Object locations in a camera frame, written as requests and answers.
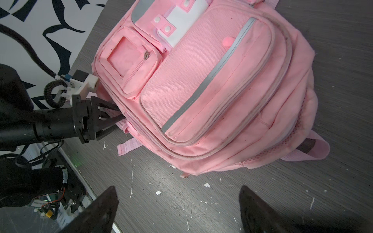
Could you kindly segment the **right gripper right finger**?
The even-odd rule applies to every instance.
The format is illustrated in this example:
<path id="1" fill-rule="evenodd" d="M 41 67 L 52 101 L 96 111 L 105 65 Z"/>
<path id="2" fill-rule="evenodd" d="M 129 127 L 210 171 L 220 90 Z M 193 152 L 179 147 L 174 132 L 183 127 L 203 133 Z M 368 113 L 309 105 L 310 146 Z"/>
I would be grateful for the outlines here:
<path id="1" fill-rule="evenodd" d="M 249 187 L 239 193 L 240 213 L 245 233 L 299 233 Z"/>

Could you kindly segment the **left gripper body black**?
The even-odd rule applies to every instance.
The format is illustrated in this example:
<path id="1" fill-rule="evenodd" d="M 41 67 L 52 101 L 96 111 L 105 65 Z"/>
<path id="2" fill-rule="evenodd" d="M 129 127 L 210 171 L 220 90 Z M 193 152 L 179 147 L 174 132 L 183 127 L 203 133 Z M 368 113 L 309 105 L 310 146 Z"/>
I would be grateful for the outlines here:
<path id="1" fill-rule="evenodd" d="M 44 119 L 35 123 L 37 139 L 57 142 L 77 137 L 83 144 L 96 139 L 91 100 L 73 95 L 72 103 L 69 108 L 38 110 Z"/>

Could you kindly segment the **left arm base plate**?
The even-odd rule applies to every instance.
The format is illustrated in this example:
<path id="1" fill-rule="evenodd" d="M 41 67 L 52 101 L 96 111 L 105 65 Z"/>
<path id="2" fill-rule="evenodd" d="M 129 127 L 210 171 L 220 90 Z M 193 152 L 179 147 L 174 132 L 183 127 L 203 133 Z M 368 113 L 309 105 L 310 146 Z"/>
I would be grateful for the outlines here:
<path id="1" fill-rule="evenodd" d="M 54 194 L 41 197 L 41 199 L 48 200 L 49 202 L 58 200 L 64 190 L 64 197 L 59 202 L 62 205 L 60 210 L 64 208 L 71 214 L 78 214 L 79 208 L 83 206 L 82 201 L 86 195 L 86 188 L 60 150 L 49 154 L 46 161 L 42 164 L 43 169 L 55 167 L 60 167 L 67 171 L 67 181 L 63 184 L 63 187 L 57 190 L 57 193 L 54 192 Z"/>

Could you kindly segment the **pink student backpack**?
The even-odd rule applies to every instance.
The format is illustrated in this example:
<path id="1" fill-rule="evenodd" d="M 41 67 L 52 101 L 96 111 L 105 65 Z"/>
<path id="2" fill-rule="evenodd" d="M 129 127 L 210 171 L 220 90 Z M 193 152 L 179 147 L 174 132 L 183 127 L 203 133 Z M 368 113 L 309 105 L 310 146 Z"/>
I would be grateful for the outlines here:
<path id="1" fill-rule="evenodd" d="M 119 128 L 185 176 L 321 160 L 315 52 L 271 1 L 136 1 L 99 46 Z"/>

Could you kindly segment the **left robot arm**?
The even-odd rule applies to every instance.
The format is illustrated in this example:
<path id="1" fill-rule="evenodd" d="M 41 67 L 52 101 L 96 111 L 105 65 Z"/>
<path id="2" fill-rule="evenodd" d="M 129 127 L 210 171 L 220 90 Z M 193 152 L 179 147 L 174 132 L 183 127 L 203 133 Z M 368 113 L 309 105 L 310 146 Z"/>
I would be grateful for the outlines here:
<path id="1" fill-rule="evenodd" d="M 111 110 L 118 114 L 110 116 Z M 67 170 L 37 165 L 65 139 L 100 140 L 123 119 L 116 105 L 79 95 L 73 95 L 72 107 L 35 110 L 18 73 L 1 65 L 1 207 L 22 207 L 41 196 L 65 193 Z"/>

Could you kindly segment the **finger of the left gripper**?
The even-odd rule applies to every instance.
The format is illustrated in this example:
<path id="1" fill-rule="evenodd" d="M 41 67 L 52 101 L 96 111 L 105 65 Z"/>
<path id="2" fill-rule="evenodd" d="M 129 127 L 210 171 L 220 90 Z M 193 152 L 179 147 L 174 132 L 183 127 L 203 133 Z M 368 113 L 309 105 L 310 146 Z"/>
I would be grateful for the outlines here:
<path id="1" fill-rule="evenodd" d="M 125 119 L 124 115 L 110 117 L 109 114 L 100 114 L 99 116 L 95 116 L 93 124 L 96 140 L 99 141 L 115 131 L 118 128 L 116 123 L 123 119 Z"/>
<path id="2" fill-rule="evenodd" d="M 98 97 L 92 96 L 90 98 L 90 102 L 91 111 L 93 116 L 95 117 L 99 117 L 102 114 L 102 112 L 106 112 L 108 114 L 111 113 L 114 116 L 118 116 L 121 114 L 120 109 L 115 104 L 102 100 Z"/>

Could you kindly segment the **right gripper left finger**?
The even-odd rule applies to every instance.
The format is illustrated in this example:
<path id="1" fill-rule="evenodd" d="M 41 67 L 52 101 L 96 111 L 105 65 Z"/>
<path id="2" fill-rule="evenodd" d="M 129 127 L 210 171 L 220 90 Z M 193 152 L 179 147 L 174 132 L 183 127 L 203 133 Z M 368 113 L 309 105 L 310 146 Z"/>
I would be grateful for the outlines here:
<path id="1" fill-rule="evenodd" d="M 110 186 L 78 217 L 64 227 L 62 233 L 110 233 L 116 217 L 119 199 Z"/>

